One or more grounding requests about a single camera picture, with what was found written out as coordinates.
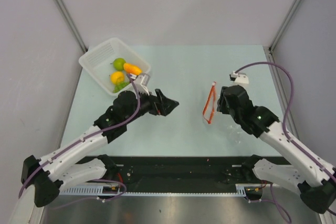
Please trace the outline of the clear zip top bag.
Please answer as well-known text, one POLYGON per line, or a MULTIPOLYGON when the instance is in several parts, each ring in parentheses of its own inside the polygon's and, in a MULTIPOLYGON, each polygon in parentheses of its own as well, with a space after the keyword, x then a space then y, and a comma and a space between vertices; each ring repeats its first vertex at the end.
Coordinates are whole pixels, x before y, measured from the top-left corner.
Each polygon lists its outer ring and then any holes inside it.
POLYGON ((228 141, 233 146, 242 145, 242 131, 230 115, 217 111, 218 99, 216 81, 213 81, 202 111, 206 131, 218 141, 228 141))

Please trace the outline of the orange fake peach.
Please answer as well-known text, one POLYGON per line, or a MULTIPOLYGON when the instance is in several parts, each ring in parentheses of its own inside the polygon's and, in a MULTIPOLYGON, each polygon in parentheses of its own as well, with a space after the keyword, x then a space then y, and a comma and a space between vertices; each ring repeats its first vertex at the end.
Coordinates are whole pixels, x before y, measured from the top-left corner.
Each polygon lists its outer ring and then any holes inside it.
POLYGON ((123 64, 123 69, 126 73, 133 74, 133 75, 136 75, 136 76, 138 76, 142 73, 142 70, 138 66, 130 64, 128 62, 123 64))

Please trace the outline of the yellow fake lemon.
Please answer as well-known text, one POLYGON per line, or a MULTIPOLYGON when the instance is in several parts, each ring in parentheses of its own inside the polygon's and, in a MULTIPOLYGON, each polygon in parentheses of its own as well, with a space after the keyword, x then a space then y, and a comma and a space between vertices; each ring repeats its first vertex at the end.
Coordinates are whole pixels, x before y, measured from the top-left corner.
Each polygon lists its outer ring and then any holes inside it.
POLYGON ((124 82, 124 80, 125 76, 122 71, 116 71, 110 75, 110 81, 115 85, 124 82))

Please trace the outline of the light green fake pear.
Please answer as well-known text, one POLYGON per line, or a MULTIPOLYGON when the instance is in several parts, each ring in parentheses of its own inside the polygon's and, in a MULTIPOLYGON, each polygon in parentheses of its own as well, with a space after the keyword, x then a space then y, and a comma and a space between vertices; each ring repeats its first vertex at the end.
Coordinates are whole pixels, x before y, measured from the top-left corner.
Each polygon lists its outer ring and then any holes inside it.
POLYGON ((115 68, 116 71, 123 71, 124 70, 124 64, 126 61, 123 58, 117 58, 113 61, 113 67, 115 68))

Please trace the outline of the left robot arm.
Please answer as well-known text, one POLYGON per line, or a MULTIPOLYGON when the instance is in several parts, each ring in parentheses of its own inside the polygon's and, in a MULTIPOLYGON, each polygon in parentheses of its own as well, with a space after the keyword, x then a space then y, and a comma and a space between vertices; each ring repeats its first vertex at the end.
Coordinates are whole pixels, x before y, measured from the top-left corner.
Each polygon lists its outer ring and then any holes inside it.
POLYGON ((103 115, 89 129, 68 145, 41 158, 34 155, 23 162, 22 188, 19 195, 30 186, 35 190, 34 204, 44 207, 53 202, 60 192, 77 184, 115 178, 114 162, 100 155, 84 164, 78 162, 87 154, 116 140, 127 131, 127 125, 145 115, 169 115, 179 103, 167 98, 160 89, 155 94, 123 91, 114 99, 103 115))

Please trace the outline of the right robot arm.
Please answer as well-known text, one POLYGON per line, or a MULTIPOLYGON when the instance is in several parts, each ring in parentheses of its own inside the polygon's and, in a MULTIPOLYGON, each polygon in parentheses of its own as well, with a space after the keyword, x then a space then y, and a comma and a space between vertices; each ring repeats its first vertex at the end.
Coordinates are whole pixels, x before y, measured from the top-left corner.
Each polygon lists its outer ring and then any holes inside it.
POLYGON ((335 166, 288 132, 268 108, 254 106, 242 86, 222 87, 220 92, 218 112, 230 115, 243 131, 270 145, 292 166, 286 168, 253 155, 242 169, 243 179, 279 185, 299 195, 311 210, 325 213, 335 201, 335 166))

